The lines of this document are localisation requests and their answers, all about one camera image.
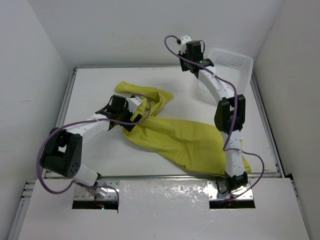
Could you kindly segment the yellow trousers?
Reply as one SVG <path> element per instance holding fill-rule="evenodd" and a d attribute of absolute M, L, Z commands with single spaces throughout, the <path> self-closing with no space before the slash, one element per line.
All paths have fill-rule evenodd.
<path fill-rule="evenodd" d="M 122 130 L 130 142 L 157 152 L 185 170 L 224 176 L 224 141 L 214 125 L 159 117 L 158 112 L 174 98 L 172 93 L 162 89 L 122 81 L 115 87 L 115 92 L 144 95 L 137 112 L 146 117 L 146 121 L 133 126 L 131 131 Z"/>

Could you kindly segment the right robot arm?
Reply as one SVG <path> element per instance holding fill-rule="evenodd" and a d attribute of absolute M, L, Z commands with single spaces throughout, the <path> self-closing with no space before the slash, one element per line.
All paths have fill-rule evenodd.
<path fill-rule="evenodd" d="M 214 115 L 215 127 L 220 131 L 226 156 L 225 187 L 231 193 L 246 186 L 248 175 L 241 152 L 241 130 L 245 123 L 246 98 L 237 94 L 235 86 L 219 77 L 214 63 L 204 58 L 200 40 L 188 37 L 177 41 L 178 56 L 183 71 L 190 71 L 205 85 L 217 103 Z"/>

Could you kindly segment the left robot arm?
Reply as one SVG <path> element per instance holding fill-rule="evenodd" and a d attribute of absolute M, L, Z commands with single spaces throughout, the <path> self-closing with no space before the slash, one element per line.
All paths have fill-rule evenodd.
<path fill-rule="evenodd" d="M 36 172 L 42 187 L 54 195 L 64 193 L 63 190 L 52 190 L 45 184 L 42 170 L 49 170 L 90 191 L 103 188 L 99 183 L 101 175 L 82 163 L 83 145 L 116 125 L 130 132 L 143 123 L 146 118 L 137 110 L 146 99 L 139 93 L 130 97 L 114 94 L 106 106 L 87 120 L 53 128 L 42 143 L 36 159 Z"/>

